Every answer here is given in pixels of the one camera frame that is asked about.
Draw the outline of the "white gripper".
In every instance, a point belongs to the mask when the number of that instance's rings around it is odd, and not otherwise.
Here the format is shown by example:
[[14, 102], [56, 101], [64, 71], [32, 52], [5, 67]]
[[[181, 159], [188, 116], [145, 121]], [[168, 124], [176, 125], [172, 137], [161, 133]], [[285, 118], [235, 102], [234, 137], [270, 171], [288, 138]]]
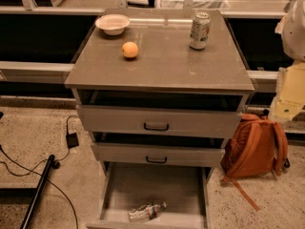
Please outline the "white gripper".
[[304, 106], [305, 63], [296, 60], [292, 66], [278, 70], [269, 118], [278, 122], [290, 121]]

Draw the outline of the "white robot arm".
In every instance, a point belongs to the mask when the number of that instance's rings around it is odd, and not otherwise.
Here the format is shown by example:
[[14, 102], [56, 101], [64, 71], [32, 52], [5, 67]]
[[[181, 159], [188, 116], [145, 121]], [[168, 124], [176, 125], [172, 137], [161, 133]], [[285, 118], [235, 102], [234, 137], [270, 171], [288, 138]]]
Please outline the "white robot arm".
[[294, 62], [288, 68], [278, 70], [269, 118], [286, 122], [305, 106], [305, 0], [294, 2], [275, 32], [281, 35], [283, 51]]

